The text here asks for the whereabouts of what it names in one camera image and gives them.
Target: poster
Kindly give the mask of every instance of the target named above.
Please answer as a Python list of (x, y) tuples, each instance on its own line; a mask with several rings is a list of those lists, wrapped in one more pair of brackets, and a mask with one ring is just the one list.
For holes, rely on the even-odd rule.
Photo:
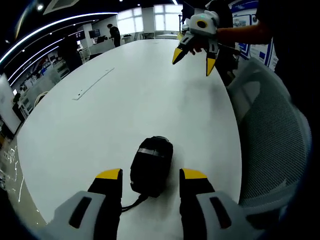
[(269, 44), (250, 45), (249, 58), (256, 58), (263, 64), (268, 64), (268, 48)]
[[(241, 13), (233, 14), (233, 27), (245, 27), (250, 25), (257, 25), (259, 20), (256, 17), (256, 10), (242, 11)], [(238, 43), (241, 51), (240, 56), (244, 59), (255, 58), (258, 59), (264, 65), (270, 67), (271, 70), (275, 70), (278, 58), (273, 48), (273, 42), (270, 44), (257, 44), (250, 45), (244, 43)]]
[(272, 44), (270, 62), (269, 62), (269, 65), (268, 65), (268, 67), (272, 71), (275, 71), (275, 68), (276, 68), (278, 60), (279, 59), (277, 58), (277, 55), (276, 55), (275, 46)]
[[(250, 15), (239, 15), (233, 17), (233, 27), (245, 27), (250, 26)], [(245, 57), (248, 57), (249, 54), (249, 45), (245, 43), (238, 43), (239, 49), (241, 51), (241, 54)]]

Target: window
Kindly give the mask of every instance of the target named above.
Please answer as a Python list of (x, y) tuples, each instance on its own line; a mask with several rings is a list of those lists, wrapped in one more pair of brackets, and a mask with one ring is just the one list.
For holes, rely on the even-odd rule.
[(182, 15), (182, 5), (155, 5), (154, 21), (156, 31), (179, 31), (179, 15)]
[(116, 15), (116, 20), (122, 35), (144, 31), (141, 7), (119, 12)]

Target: office chair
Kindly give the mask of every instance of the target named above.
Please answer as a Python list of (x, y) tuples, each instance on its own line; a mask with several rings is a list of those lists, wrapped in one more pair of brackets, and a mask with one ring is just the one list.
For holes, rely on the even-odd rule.
[(133, 41), (137, 41), (137, 40), (138, 40), (138, 35), (139, 35), (138, 32), (136, 32), (136, 33), (134, 34)]
[(311, 131), (282, 80), (255, 58), (227, 91), (241, 143), (239, 204), (263, 229), (279, 220), (296, 190), (310, 155)]
[(34, 107), (33, 107), (33, 108), (35, 108), (35, 107), (38, 105), (38, 103), (41, 101), (41, 99), (44, 98), (45, 95), (47, 95), (47, 93), (48, 93), (48, 91), (44, 91), (43, 93), (39, 94), (39, 95), (36, 97), (36, 99), (35, 99), (35, 101), (34, 101)]

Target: ceiling light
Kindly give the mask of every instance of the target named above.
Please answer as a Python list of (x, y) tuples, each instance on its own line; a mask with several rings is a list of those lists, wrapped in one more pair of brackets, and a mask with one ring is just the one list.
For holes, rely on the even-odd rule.
[(36, 9), (38, 11), (42, 10), (44, 8), (44, 6), (42, 4), (39, 4), (38, 6), (36, 6)]
[(48, 53), (51, 53), (53, 50), (57, 49), (59, 46), (56, 46), (54, 48), (52, 48), (50, 51), (47, 51), (45, 54), (43, 54), (42, 56), (38, 57), (35, 61), (33, 61), (29, 66), (27, 66), (20, 74), (19, 76), (16, 77), (16, 79), (10, 84), (10, 87), (14, 84), (15, 81), (17, 81), (17, 79), (28, 69), (30, 68), (33, 64), (35, 64), (37, 61), (39, 61), (41, 58), (43, 58), (45, 55), (47, 55)]
[(14, 46), (12, 46), (12, 48), (9, 49), (9, 51), (7, 51), (5, 53), (5, 55), (3, 55), (3, 57), (0, 59), (0, 64), (3, 62), (4, 59), (6, 59), (7, 56), (9, 56), (19, 45), (21, 45), (22, 43), (24, 43), (26, 40), (28, 40), (29, 38), (31, 38), (33, 35), (36, 35), (37, 33), (41, 32), (42, 30), (45, 30), (49, 27), (52, 27), (53, 25), (71, 20), (71, 19), (77, 19), (77, 18), (81, 18), (81, 17), (88, 17), (88, 16), (95, 16), (95, 15), (108, 15), (108, 14), (118, 14), (117, 12), (95, 12), (95, 13), (87, 13), (87, 14), (81, 14), (81, 15), (77, 15), (77, 16), (70, 16), (64, 19), (60, 19), (58, 21), (54, 21), (48, 25), (45, 25), (35, 31), (33, 31), (32, 33), (30, 33), (29, 35), (25, 36), (24, 38), (22, 38), (20, 41), (18, 41)]
[(62, 41), (62, 39), (60, 39), (60, 40), (58, 40), (58, 41), (55, 41), (54, 43), (51, 43), (50, 45), (48, 45), (48, 46), (46, 46), (45, 48), (43, 48), (43, 49), (41, 49), (40, 51), (38, 51), (38, 52), (37, 52), (36, 54), (34, 54), (32, 57), (30, 57), (30, 58), (29, 58), (27, 61), (25, 61), (17, 70), (15, 70), (14, 73), (12, 73), (12, 75), (8, 78), (8, 81), (9, 81), (24, 65), (26, 65), (31, 59), (33, 59), (36, 55), (38, 55), (38, 54), (41, 53), (43, 50), (51, 47), (52, 45), (54, 45), (54, 44), (56, 44), (56, 43), (58, 43), (58, 42), (60, 42), (60, 41)]

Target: desk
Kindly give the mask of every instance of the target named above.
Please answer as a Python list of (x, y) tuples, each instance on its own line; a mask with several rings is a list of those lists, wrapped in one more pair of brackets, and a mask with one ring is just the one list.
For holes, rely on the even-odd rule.
[(178, 34), (161, 34), (155, 36), (156, 39), (177, 39)]
[[(168, 187), (121, 215), (118, 239), (182, 237), (180, 168), (202, 171), (216, 190), (239, 201), (241, 148), (226, 88), (216, 69), (205, 77), (205, 53), (172, 65), (178, 43), (151, 39), (111, 49), (61, 80), (26, 119), (17, 136), (20, 164), (47, 222), (55, 208), (108, 169), (123, 169), (122, 205), (132, 204), (139, 194), (130, 187), (130, 166), (151, 136), (173, 144)], [(81, 83), (110, 68), (72, 99)]]

